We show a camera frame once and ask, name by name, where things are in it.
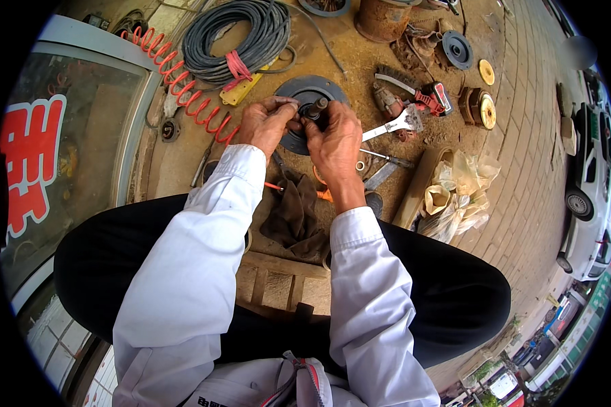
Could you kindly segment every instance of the rusty bucket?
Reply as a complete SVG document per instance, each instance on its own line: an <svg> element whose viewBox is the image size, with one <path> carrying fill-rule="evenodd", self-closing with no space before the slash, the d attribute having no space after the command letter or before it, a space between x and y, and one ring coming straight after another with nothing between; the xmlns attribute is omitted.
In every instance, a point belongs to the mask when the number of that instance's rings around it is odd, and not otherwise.
<svg viewBox="0 0 611 407"><path fill-rule="evenodd" d="M410 10L422 0L362 0L355 15L355 28L375 42L396 41L410 20Z"/></svg>

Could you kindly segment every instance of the metal bolt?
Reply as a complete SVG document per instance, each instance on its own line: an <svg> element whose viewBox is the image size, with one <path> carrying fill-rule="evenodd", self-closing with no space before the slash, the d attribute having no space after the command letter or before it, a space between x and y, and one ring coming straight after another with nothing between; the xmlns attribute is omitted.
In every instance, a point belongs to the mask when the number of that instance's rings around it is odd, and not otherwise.
<svg viewBox="0 0 611 407"><path fill-rule="evenodd" d="M308 111L306 112L306 116L314 120L318 118L319 113L321 113L321 111L326 109L327 107L328 107L328 99L319 98L317 99L317 102L315 102L312 106L308 108Z"/></svg>

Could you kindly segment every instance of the yellow power strip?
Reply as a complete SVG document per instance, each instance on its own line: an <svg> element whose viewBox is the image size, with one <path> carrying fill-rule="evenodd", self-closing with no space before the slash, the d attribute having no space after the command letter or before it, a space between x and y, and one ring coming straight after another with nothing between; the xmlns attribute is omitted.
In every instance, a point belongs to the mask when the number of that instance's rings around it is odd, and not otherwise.
<svg viewBox="0 0 611 407"><path fill-rule="evenodd" d="M268 70L269 67L274 62L276 62L277 59L278 57L274 58L273 61L262 67L260 70ZM222 99L222 103L224 103L225 105L237 106L240 102L244 100L244 98L247 96L247 93L249 93L249 91L256 85L256 83L258 83L262 75L263 74L256 72L255 74L252 74L252 80L250 82L244 80L228 92L221 91L220 98Z"/></svg>

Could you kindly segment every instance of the black flange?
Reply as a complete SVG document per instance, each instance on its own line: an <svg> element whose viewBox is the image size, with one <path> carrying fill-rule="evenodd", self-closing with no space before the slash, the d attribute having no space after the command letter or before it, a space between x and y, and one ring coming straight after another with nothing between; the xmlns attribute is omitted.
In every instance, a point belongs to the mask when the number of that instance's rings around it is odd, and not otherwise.
<svg viewBox="0 0 611 407"><path fill-rule="evenodd" d="M335 85L329 79L317 75L294 77L279 86L274 94L277 96L288 96L301 102L299 106L299 114L301 116L305 116L310 106L317 102L319 98L326 98L328 101L338 100L342 103L349 102L349 99L339 86ZM328 115L326 111L321 112L319 118L315 120L315 123L317 123L317 126L319 126L322 131L326 129L328 126ZM308 151L308 139L303 130L290 130L281 139L281 145L289 151L301 154L302 156L310 155L310 151Z"/></svg>
<svg viewBox="0 0 611 407"><path fill-rule="evenodd" d="M448 60L457 68L467 70L473 65L473 49L462 34L455 30L446 31L442 45Z"/></svg>

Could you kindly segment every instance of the screwdriver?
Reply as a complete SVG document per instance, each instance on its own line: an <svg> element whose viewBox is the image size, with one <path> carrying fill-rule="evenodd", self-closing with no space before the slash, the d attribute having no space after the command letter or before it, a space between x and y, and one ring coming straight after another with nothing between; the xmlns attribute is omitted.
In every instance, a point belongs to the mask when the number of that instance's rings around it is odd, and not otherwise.
<svg viewBox="0 0 611 407"><path fill-rule="evenodd" d="M365 149L360 149L360 151L365 152L367 154L374 155L376 157L380 157L382 159L386 159L387 162L394 163L394 164L396 164L399 167L403 167L403 168L412 168L412 167L414 167L414 164L411 161L408 161L406 159L402 159L402 158L398 158L398 157L394 157L394 156L384 156L384 155L379 154L377 152L368 151L368 150L365 150Z"/></svg>

